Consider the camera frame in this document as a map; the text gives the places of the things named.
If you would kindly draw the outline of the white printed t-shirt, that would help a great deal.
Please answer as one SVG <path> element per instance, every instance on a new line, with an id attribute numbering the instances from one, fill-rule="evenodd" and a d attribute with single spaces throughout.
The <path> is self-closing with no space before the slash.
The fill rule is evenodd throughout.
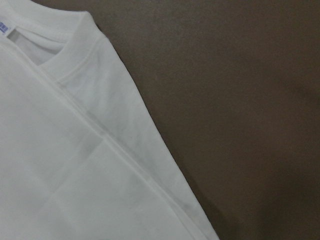
<path id="1" fill-rule="evenodd" d="M 89 12 L 0 3 L 0 237 L 218 238 Z"/>

